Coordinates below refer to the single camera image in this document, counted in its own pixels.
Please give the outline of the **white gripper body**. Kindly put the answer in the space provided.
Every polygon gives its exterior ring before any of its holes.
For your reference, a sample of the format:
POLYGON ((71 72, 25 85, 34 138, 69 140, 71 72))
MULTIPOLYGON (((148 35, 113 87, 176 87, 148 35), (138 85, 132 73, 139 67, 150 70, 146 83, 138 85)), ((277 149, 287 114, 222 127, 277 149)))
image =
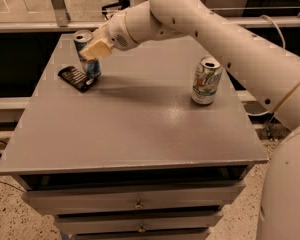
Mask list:
POLYGON ((110 49, 130 50, 136 48, 138 43, 129 34, 126 15, 126 10, 114 14, 93 32, 93 40, 103 41, 110 49))

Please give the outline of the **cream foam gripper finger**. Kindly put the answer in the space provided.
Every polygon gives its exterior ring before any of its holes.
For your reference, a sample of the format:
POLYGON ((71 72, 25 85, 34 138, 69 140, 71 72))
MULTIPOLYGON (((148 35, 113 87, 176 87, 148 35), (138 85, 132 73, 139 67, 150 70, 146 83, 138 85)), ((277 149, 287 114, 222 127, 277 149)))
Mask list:
POLYGON ((111 46, 104 40, 98 39, 88 43, 79 54, 85 60, 95 60, 109 56, 112 53, 111 46))

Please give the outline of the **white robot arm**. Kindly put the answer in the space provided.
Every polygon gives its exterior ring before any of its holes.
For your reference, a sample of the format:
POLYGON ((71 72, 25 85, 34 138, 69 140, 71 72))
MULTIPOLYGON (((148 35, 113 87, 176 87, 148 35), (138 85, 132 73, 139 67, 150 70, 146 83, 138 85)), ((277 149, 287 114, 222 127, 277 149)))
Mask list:
POLYGON ((209 10, 200 0, 148 0, 116 13, 93 33, 87 60, 148 40, 191 36, 290 133, 272 155, 257 240, 300 240, 300 57, 209 10))

